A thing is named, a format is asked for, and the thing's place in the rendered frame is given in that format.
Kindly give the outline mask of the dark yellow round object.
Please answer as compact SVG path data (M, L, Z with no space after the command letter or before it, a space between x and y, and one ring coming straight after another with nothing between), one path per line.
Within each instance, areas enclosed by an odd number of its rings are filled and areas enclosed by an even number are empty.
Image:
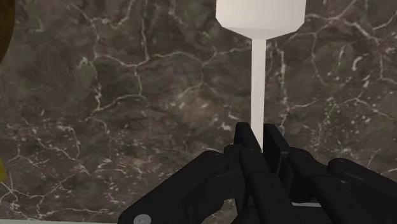
M8 51L15 26L15 0L0 0L0 63Z

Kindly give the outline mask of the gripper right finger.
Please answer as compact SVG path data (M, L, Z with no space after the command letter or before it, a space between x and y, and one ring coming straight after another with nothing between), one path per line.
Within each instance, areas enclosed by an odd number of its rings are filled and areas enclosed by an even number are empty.
M397 182L346 158L324 165L263 126L263 154L290 200L316 200L333 224L397 224Z

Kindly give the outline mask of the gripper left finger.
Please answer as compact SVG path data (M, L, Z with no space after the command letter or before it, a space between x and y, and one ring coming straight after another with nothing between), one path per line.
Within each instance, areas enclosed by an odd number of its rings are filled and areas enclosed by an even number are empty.
M233 224L300 224L278 177L289 146L277 127L264 126L260 147L248 123L239 122L224 152L205 151L124 210L117 224L201 224L234 199Z

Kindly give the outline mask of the white long-handled tool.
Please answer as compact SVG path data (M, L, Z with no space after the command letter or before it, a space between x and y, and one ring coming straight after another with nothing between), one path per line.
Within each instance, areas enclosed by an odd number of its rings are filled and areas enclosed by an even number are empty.
M216 19L251 39L250 126L263 146L267 40L295 32L304 23L307 0L216 0Z

